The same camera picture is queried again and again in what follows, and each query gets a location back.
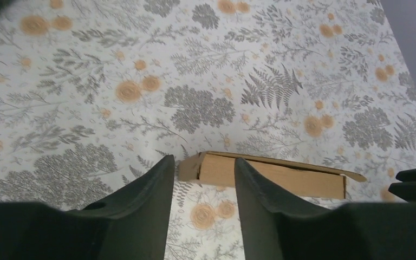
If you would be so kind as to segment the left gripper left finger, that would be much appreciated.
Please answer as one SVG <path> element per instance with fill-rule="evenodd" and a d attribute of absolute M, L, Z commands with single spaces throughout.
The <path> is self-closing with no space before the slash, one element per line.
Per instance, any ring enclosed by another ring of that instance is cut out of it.
<path fill-rule="evenodd" d="M 166 155 L 147 173 L 82 210 L 72 210 L 86 242 L 68 259 L 163 259 L 175 159 Z"/>

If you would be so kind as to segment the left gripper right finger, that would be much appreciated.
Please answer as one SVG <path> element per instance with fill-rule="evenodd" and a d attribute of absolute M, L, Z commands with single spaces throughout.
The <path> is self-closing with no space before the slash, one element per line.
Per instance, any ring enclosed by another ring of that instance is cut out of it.
<path fill-rule="evenodd" d="M 234 163 L 246 259 L 323 259 L 311 218 L 329 210 L 260 174 L 245 159 Z"/>

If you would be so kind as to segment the brown cardboard paper box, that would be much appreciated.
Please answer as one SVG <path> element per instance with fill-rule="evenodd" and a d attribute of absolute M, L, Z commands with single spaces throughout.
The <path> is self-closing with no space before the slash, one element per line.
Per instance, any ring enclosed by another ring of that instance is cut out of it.
<path fill-rule="evenodd" d="M 347 178 L 359 183 L 367 181 L 361 174 L 336 168 L 215 151 L 200 152 L 181 161 L 178 180 L 234 187 L 237 158 L 245 159 L 267 179 L 298 196 L 345 199 Z"/>

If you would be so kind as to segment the floral patterned table mat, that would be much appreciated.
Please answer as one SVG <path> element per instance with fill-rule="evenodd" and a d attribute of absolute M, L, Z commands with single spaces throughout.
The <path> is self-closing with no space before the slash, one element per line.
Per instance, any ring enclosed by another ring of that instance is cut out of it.
<path fill-rule="evenodd" d="M 82 210 L 175 159 L 163 259 L 246 259 L 205 151 L 361 174 L 298 196 L 323 259 L 416 259 L 416 86 L 380 1 L 0 1 L 0 259 L 68 259 Z"/>

